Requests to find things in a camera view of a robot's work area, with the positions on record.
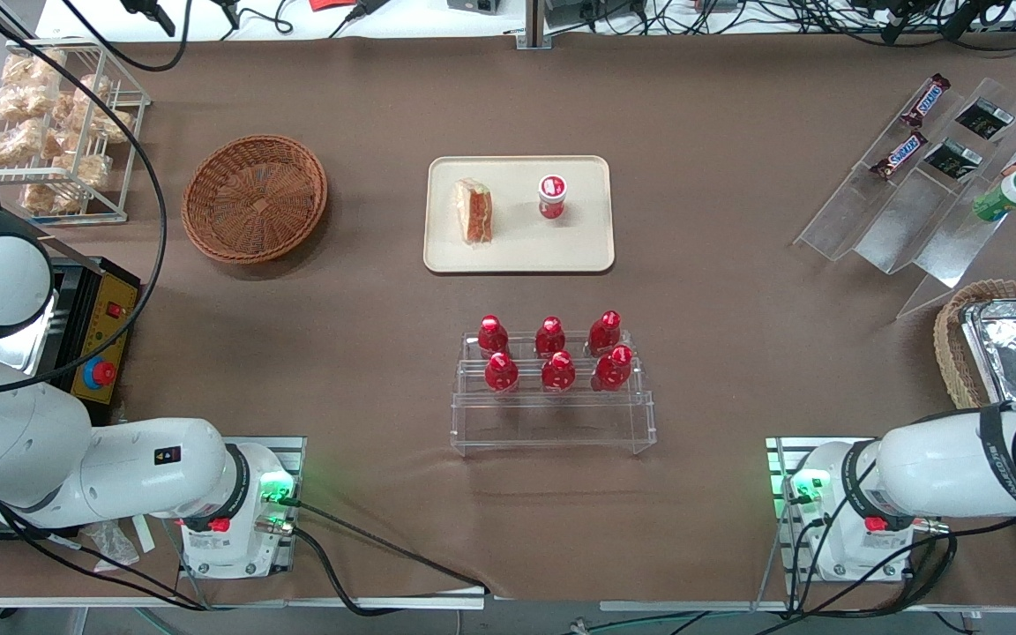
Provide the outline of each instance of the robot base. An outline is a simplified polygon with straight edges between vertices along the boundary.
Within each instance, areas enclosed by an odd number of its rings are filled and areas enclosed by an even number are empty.
[[[250,485],[238,514],[226,531],[191,531],[183,526],[186,564],[198,578],[262,578],[269,575],[277,555],[279,535],[254,529],[258,518],[284,519],[285,509],[262,498],[269,483],[283,483],[284,472],[277,455],[264,445],[239,443],[250,466]]]
[[[791,522],[791,544],[798,539],[804,526],[819,518],[833,518],[833,526],[821,544],[824,526],[808,529],[806,545],[810,548],[811,560],[802,564],[810,567],[810,562],[818,563],[814,575],[826,582],[854,582],[867,574],[880,560],[887,558],[900,548],[907,547],[912,542],[912,529],[903,531],[869,531],[865,529],[865,519],[845,504],[840,514],[835,514],[836,507],[844,501],[845,488],[841,482],[841,467],[845,455],[851,449],[850,444],[841,442],[825,443],[811,451],[793,478],[783,484],[786,499],[802,495],[812,496],[814,501],[796,506],[802,515],[802,523]],[[865,451],[862,461],[871,459],[870,451]],[[863,473],[864,466],[859,466],[858,474]],[[907,558],[894,559],[887,566],[879,568],[868,581],[871,582],[902,582],[902,572]]]

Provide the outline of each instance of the plastic-wrapped sandwich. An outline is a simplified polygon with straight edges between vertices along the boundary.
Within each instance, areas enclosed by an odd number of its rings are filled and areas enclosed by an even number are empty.
[[[460,219],[460,237],[468,244],[492,242],[492,192],[472,178],[452,186]]]

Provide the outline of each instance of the table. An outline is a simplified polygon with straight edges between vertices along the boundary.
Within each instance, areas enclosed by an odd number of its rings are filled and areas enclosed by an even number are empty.
[[[170,48],[129,52],[158,61]],[[1016,57],[842,37],[572,36],[541,54],[507,39],[192,45],[176,70],[143,77],[156,100],[144,141],[172,221],[130,342],[126,410],[206,418],[226,435],[307,435],[307,501],[501,596],[749,606],[774,529],[765,438],[882,434],[951,406],[932,314],[892,321],[910,272],[886,277],[790,246],[932,72],[964,92],[983,76],[1016,89]],[[182,233],[182,189],[218,145],[258,132],[314,149],[331,182],[327,211],[282,260],[214,264]],[[469,153],[606,157],[613,269],[425,269],[428,166]],[[126,226],[60,237],[145,276],[156,226],[142,172],[132,196]],[[1016,214],[970,273],[1016,278]],[[606,309],[636,332],[657,445],[636,458],[449,449],[460,332],[489,312],[531,328],[552,313],[585,325]],[[456,586],[314,529],[354,595]],[[0,593],[126,595],[23,546],[0,545],[3,562]],[[141,566],[177,569],[164,551]],[[205,590],[224,604],[331,594],[307,552],[291,574]],[[778,601],[777,584],[768,591]],[[1016,607],[1016,531],[965,538],[928,601]]]

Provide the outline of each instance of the wicker basket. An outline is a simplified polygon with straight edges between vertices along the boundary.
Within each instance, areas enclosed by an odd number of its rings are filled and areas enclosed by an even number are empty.
[[[316,229],[327,177],[314,153],[289,137],[258,134],[206,157],[183,193],[190,241],[221,262],[284,256]]]
[[[1013,280],[979,280],[963,287],[951,298],[935,320],[935,357],[947,384],[947,392],[957,407],[976,407],[991,403],[987,391],[974,377],[968,359],[970,348],[959,326],[959,310],[974,302],[1016,298]]]

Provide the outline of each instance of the robotic arm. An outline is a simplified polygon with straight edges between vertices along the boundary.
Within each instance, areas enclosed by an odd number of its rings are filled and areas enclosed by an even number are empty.
[[[0,210],[0,337],[44,313],[53,270],[23,220]],[[28,378],[0,365],[0,385]],[[267,447],[223,442],[202,419],[93,429],[84,405],[46,383],[0,392],[0,504],[45,529],[149,513],[182,524],[187,563],[206,578],[269,573],[295,484]]]
[[[783,485],[803,524],[832,519],[808,545],[827,581],[854,581],[914,530],[944,531],[929,518],[1016,515],[1016,409],[996,404],[928,418],[879,441],[826,443]],[[842,501],[847,509],[836,513]],[[870,579],[899,582],[903,558]]]

